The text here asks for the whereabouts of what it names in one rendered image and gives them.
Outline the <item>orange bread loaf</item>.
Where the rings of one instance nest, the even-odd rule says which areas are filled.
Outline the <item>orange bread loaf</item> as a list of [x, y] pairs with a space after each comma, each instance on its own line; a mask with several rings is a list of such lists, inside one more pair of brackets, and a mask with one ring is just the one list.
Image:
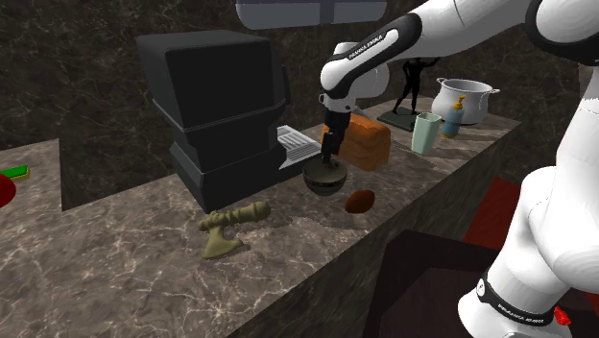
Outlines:
[[[323, 126], [323, 134], [328, 127]], [[390, 129], [367, 117], [351, 113], [339, 156], [350, 164], [364, 170], [374, 171], [388, 162], [391, 148]]]

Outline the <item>dark grey bowl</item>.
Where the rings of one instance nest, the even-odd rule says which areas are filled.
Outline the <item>dark grey bowl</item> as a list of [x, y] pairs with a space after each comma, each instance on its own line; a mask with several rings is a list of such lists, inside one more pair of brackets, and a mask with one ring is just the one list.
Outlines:
[[309, 160], [303, 167], [306, 186], [319, 196], [330, 196], [338, 192], [347, 179], [347, 167], [336, 159], [323, 163], [320, 158]]

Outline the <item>brown oval potato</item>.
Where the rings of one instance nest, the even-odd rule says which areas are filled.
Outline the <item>brown oval potato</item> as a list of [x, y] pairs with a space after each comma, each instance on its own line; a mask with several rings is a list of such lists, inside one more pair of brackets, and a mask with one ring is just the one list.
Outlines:
[[352, 214], [365, 213], [372, 208], [374, 201], [375, 193], [373, 191], [357, 190], [347, 198], [345, 211]]

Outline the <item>black human statue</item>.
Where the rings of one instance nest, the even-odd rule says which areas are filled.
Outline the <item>black human statue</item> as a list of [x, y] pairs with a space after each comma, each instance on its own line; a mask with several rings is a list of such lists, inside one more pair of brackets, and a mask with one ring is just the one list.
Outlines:
[[[416, 124], [418, 113], [416, 112], [421, 71], [430, 66], [434, 66], [440, 57], [432, 61], [422, 61], [420, 58], [409, 59], [402, 65], [402, 70], [406, 76], [406, 84], [400, 97], [396, 100], [395, 106], [391, 111], [385, 112], [377, 117], [377, 120], [394, 127], [412, 132]], [[399, 106], [401, 102], [411, 95], [411, 113], [404, 113]]]

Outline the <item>pale green cup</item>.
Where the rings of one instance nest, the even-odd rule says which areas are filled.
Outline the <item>pale green cup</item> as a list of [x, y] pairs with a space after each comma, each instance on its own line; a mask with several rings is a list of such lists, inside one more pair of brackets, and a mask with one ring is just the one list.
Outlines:
[[426, 155], [430, 152], [441, 122], [442, 118], [431, 112], [423, 112], [416, 117], [411, 142], [414, 153]]

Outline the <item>black coffee machine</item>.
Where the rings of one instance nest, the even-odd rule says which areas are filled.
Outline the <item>black coffee machine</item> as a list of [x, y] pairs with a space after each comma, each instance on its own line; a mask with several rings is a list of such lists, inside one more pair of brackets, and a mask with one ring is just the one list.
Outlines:
[[220, 30], [135, 42], [176, 171], [204, 212], [289, 180], [320, 155], [319, 142], [277, 122], [291, 95], [269, 39]]

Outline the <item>grey range hood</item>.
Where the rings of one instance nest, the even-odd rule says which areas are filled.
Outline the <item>grey range hood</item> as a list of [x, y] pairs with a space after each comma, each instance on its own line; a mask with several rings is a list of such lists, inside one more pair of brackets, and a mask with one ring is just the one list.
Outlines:
[[387, 0], [236, 0], [237, 15], [251, 30], [379, 20]]

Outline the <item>blue soap dispenser bottle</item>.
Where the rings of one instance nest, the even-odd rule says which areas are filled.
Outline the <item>blue soap dispenser bottle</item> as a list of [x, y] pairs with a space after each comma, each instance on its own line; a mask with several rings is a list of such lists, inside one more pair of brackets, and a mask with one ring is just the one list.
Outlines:
[[442, 128], [442, 137], [455, 138], [457, 136], [464, 116], [463, 101], [465, 98], [465, 95], [459, 96], [457, 102], [447, 113]]

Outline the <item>white cooking pot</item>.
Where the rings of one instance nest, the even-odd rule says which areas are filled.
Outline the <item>white cooking pot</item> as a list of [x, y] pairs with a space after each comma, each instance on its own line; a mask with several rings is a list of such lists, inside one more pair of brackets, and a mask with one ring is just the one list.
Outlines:
[[488, 113], [488, 100], [491, 94], [499, 92], [489, 84], [473, 80], [438, 78], [440, 91], [434, 98], [430, 111], [445, 119], [453, 106], [461, 101], [464, 116], [462, 125], [469, 126], [480, 123]]

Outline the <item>dark red robot stand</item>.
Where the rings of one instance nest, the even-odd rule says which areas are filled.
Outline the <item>dark red robot stand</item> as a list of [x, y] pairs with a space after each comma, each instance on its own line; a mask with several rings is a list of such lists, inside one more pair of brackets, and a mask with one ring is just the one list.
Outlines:
[[411, 230], [384, 253], [363, 338], [470, 338], [458, 301], [497, 250]]

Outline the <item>green and yellow sponge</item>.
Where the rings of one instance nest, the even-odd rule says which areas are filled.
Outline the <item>green and yellow sponge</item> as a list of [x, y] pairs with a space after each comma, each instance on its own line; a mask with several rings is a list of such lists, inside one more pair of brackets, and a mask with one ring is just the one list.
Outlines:
[[13, 182], [24, 181], [31, 176], [31, 170], [28, 165], [19, 165], [0, 171], [0, 175], [7, 177]]

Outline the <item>red round object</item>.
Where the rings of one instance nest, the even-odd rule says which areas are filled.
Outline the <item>red round object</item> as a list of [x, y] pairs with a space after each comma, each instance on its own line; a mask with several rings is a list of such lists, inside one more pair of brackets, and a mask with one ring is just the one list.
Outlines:
[[0, 174], [0, 208], [7, 205], [12, 201], [16, 194], [16, 187], [14, 182]]

